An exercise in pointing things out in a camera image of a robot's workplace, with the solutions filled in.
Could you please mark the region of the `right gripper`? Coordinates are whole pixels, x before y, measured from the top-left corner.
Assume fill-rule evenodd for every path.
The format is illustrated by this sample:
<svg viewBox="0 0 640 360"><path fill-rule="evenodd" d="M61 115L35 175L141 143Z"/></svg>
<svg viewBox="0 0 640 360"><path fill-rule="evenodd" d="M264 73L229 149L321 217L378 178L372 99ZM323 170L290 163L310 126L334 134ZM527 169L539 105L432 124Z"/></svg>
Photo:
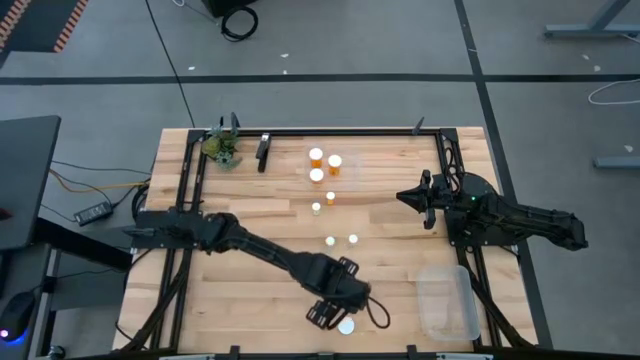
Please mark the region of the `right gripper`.
<svg viewBox="0 0 640 360"><path fill-rule="evenodd" d="M423 170L420 175L418 186L397 193L397 198L401 199L401 202L413 208L418 213L423 213L425 215L423 221L423 227L425 229L432 229L435 225L435 208L447 210L454 202L453 192L443 174L435 175L432 178L431 188L430 183L431 172L429 170ZM420 196L425 196L429 189L430 202L426 198L418 198Z"/></svg>

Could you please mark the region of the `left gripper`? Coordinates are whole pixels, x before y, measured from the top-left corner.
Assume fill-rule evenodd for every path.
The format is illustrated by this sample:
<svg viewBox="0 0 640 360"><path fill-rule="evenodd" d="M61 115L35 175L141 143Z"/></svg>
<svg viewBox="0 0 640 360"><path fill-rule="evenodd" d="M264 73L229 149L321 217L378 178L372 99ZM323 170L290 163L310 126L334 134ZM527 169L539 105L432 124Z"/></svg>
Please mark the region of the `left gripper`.
<svg viewBox="0 0 640 360"><path fill-rule="evenodd" d="M348 303L346 280L349 274L355 276L357 272L358 264L346 257L337 261L322 253L300 252L298 282L305 290L324 299L309 309L306 319L321 330L336 328L345 317L345 309L336 304Z"/></svg>

